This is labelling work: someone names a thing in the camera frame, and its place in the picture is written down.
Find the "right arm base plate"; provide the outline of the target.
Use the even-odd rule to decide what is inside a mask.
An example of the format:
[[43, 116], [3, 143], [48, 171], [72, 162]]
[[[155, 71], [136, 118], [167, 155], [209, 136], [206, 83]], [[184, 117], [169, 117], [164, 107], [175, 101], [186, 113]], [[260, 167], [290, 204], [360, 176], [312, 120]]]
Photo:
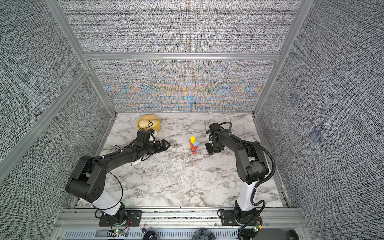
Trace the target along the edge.
[[221, 219], [222, 226], [224, 226], [224, 227], [233, 227], [233, 226], [240, 226], [241, 225], [236, 220], [234, 210], [219, 209], [217, 211], [217, 214]]

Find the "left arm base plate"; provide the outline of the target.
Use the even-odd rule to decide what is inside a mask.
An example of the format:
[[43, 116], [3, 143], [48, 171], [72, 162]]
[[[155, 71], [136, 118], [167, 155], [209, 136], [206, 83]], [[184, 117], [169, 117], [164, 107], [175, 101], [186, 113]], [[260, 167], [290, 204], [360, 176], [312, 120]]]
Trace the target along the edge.
[[126, 216], [119, 220], [115, 216], [102, 214], [99, 221], [99, 227], [138, 227], [142, 218], [142, 211], [140, 210], [126, 210]]

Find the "red rectangular block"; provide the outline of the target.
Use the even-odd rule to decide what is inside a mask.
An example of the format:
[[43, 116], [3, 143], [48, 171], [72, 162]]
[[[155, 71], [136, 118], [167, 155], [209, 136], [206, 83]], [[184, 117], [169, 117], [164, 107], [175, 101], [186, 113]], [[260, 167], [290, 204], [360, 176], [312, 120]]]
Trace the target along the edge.
[[194, 146], [193, 144], [190, 144], [191, 151], [194, 152], [197, 150], [198, 146]]

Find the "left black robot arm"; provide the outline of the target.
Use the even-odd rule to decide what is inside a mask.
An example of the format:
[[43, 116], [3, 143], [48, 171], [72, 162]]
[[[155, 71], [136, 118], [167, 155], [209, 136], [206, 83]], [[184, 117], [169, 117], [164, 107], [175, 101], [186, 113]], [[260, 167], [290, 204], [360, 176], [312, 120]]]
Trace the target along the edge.
[[[126, 207], [122, 203], [124, 188], [112, 170], [125, 164], [145, 161], [145, 156], [150, 157], [164, 152], [170, 146], [171, 144], [166, 140], [157, 140], [154, 130], [139, 130], [134, 140], [122, 148], [116, 146], [115, 152], [96, 157], [81, 157], [66, 184], [66, 192], [85, 200], [100, 211], [101, 221], [106, 221], [111, 226], [126, 225], [128, 216]], [[108, 174], [118, 181], [121, 188], [121, 196], [118, 200], [105, 190]]]

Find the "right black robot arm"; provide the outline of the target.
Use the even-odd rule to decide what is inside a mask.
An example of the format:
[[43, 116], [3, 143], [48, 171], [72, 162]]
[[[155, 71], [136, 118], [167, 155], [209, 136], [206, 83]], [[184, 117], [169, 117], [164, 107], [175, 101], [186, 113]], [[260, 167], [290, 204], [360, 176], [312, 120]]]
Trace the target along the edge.
[[243, 225], [261, 211], [257, 206], [256, 193], [263, 183], [273, 177], [276, 164], [271, 154], [259, 142], [250, 142], [232, 133], [232, 123], [213, 123], [206, 132], [206, 149], [211, 156], [228, 148], [235, 154], [236, 169], [242, 181], [238, 199], [235, 201], [234, 218]]

